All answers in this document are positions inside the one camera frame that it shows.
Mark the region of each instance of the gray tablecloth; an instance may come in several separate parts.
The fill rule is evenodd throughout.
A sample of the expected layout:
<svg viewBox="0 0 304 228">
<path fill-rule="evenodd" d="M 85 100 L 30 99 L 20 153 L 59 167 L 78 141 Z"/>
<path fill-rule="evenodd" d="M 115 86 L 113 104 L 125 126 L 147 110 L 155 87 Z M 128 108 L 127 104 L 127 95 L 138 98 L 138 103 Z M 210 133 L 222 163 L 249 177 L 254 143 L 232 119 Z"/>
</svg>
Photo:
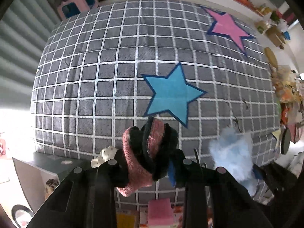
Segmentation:
<svg viewBox="0 0 304 228">
<path fill-rule="evenodd" d="M 235 116 L 241 131 L 252 131 L 253 162 L 273 160 L 271 132 L 279 119 L 263 49 L 245 39 L 244 56 L 230 39 L 206 34 L 212 22 L 199 5 L 176 0 L 115 3 L 62 22 L 45 46 L 32 93 L 37 151 L 90 160 L 105 147 L 120 148 L 124 130 L 147 119 L 153 93 L 141 74 L 165 76 L 181 62 L 187 81 L 208 92 L 190 103 L 188 129 L 169 114 L 159 116 L 179 132 L 185 155 L 194 158 L 196 148 L 212 168 L 209 141 Z M 258 188 L 256 199 L 263 181 Z M 164 178 L 116 200 L 136 209 L 164 197 L 181 203 L 183 190 Z"/>
</svg>

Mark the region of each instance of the pink star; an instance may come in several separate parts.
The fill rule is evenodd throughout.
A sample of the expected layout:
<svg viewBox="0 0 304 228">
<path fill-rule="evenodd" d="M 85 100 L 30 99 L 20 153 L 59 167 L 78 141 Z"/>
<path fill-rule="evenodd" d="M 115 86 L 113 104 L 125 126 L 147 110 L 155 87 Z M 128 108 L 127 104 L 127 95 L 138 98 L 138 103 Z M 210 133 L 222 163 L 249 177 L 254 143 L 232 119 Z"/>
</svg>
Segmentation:
<svg viewBox="0 0 304 228">
<path fill-rule="evenodd" d="M 215 19 L 215 22 L 210 27 L 208 34 L 231 38 L 237 47 L 239 47 L 241 52 L 246 55 L 242 39 L 252 39 L 253 36 L 237 26 L 230 14 L 219 14 L 211 9 L 205 9 Z"/>
</svg>

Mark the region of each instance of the wheel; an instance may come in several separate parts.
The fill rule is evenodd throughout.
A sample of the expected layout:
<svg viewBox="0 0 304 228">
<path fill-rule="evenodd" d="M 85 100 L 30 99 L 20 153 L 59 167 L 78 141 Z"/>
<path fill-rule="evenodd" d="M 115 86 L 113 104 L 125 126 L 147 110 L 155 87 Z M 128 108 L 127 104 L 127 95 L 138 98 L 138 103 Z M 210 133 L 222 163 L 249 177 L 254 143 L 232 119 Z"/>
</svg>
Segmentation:
<svg viewBox="0 0 304 228">
<path fill-rule="evenodd" d="M 12 217 L 18 227 L 26 227 L 34 213 L 23 205 L 15 205 L 12 208 Z"/>
</svg>

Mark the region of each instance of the gray curtain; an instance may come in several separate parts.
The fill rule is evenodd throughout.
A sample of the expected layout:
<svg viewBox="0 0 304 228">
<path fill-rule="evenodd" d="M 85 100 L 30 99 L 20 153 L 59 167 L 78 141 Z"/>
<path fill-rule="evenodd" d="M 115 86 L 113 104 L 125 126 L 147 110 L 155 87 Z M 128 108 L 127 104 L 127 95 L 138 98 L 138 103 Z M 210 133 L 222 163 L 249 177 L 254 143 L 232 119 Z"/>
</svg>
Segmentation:
<svg viewBox="0 0 304 228">
<path fill-rule="evenodd" d="M 0 108 L 29 109 L 35 73 L 60 19 L 47 0 L 14 0 L 0 21 Z"/>
</svg>

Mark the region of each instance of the white plush toy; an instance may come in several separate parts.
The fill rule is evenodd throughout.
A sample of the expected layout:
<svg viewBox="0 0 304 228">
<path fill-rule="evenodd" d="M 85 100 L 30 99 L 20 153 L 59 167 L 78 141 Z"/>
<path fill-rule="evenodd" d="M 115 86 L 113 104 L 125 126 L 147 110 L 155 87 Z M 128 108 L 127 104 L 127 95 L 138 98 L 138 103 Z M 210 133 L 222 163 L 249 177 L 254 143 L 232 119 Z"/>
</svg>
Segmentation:
<svg viewBox="0 0 304 228">
<path fill-rule="evenodd" d="M 103 149 L 98 158 L 91 160 L 91 167 L 99 167 L 104 162 L 113 159 L 118 149 L 116 149 L 114 146 L 109 146 L 108 148 Z"/>
</svg>

